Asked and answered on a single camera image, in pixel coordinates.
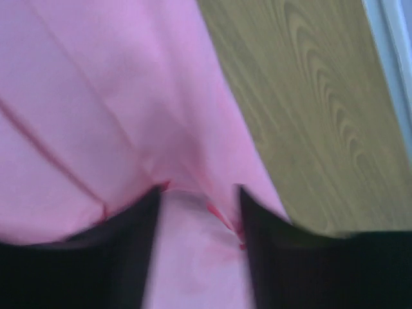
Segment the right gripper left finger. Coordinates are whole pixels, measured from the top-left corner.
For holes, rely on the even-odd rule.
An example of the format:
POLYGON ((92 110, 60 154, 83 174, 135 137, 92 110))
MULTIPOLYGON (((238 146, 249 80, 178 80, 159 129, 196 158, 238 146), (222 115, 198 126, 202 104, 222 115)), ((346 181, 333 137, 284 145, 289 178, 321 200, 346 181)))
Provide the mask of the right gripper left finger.
POLYGON ((141 308, 161 188, 66 241, 1 244, 1 308, 141 308))

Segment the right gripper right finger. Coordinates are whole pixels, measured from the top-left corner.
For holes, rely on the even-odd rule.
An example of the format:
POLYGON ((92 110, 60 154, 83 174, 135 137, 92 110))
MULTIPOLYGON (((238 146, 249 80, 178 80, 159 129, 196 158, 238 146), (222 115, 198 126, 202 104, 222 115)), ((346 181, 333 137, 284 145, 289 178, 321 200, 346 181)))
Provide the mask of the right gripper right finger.
POLYGON ((290 224, 244 187, 239 205, 257 308, 411 307, 411 232, 331 238, 290 224))

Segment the pink t shirt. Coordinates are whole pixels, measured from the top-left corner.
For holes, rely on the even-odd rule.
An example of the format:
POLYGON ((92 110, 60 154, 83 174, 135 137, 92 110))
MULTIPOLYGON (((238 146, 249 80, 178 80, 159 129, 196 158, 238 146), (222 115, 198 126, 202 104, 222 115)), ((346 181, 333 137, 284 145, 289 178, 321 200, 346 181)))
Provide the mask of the pink t shirt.
POLYGON ((161 188, 141 308, 257 308, 244 187, 285 210, 196 1, 1 2, 1 244, 161 188))

